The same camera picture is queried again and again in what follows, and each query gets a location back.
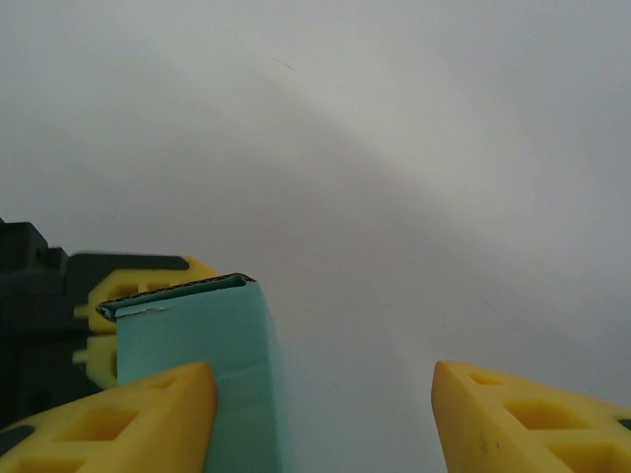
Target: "white wall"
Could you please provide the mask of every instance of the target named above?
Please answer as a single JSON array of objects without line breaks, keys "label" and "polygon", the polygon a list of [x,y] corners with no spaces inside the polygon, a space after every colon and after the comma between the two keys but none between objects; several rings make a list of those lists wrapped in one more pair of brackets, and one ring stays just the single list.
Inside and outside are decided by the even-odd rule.
[{"label": "white wall", "polygon": [[0,3],[0,213],[261,280],[300,471],[444,471],[443,358],[629,401],[629,2],[111,3]]}]

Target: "yellow plastic part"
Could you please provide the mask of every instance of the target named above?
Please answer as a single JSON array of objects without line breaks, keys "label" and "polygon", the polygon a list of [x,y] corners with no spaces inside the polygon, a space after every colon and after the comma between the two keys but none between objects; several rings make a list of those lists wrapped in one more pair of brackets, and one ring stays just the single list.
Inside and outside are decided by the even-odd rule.
[{"label": "yellow plastic part", "polygon": [[432,405],[450,473],[631,472],[631,410],[439,362]]},{"label": "yellow plastic part", "polygon": [[112,389],[117,382],[116,335],[89,337],[86,350],[73,354],[72,363],[85,364],[86,376],[101,389]]},{"label": "yellow plastic part", "polygon": [[0,473],[201,472],[215,409],[208,365],[182,365],[7,428],[35,432],[0,457]]},{"label": "yellow plastic part", "polygon": [[177,284],[212,278],[218,274],[194,258],[184,258],[189,268],[180,270],[118,269],[101,281],[88,294],[88,303],[75,307],[76,318],[88,318],[90,329],[95,333],[116,333],[116,324],[101,317],[96,307],[104,301],[131,296],[146,291],[175,286]]}]

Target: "rectangular hole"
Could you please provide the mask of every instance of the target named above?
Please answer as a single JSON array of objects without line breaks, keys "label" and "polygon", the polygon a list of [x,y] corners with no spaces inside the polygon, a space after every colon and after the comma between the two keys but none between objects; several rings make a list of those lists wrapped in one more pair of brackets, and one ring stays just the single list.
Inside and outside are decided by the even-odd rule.
[{"label": "rectangular hole", "polygon": [[29,459],[21,461],[11,473],[75,473],[85,460],[80,459]]},{"label": "rectangular hole", "polygon": [[618,424],[624,427],[627,431],[631,432],[631,419],[618,419]]},{"label": "rectangular hole", "polygon": [[159,289],[167,288],[169,283],[147,283],[147,291],[158,291]]},{"label": "rectangular hole", "polygon": [[126,298],[138,294],[140,288],[137,284],[120,284],[107,293],[108,299]]},{"label": "rectangular hole", "polygon": [[138,411],[103,408],[86,412],[58,440],[114,440],[136,418]]},{"label": "rectangular hole", "polygon": [[469,377],[478,384],[503,384],[501,380],[491,377],[487,374],[482,374],[481,372],[472,372],[469,374]]},{"label": "rectangular hole", "polygon": [[631,455],[612,443],[557,443],[548,446],[574,473],[628,473]]},{"label": "rectangular hole", "polygon": [[565,406],[550,401],[507,402],[506,409],[529,430],[586,429],[588,423]]}]

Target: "gray background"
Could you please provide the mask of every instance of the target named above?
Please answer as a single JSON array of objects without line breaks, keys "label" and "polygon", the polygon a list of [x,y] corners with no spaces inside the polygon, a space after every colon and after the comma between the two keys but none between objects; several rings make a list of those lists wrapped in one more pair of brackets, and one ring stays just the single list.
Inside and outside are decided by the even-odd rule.
[{"label": "gray background", "polygon": [[258,278],[300,471],[444,471],[439,359],[628,401],[631,3],[116,3],[0,3],[2,216]]}]

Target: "teal cardboard box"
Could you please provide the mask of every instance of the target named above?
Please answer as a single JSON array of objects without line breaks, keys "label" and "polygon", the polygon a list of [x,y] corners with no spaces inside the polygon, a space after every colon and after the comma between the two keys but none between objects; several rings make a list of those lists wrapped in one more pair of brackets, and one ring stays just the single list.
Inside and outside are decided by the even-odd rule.
[{"label": "teal cardboard box", "polygon": [[291,471],[276,332],[260,285],[231,274],[103,303],[117,325],[120,384],[210,364],[217,414],[207,472]]}]

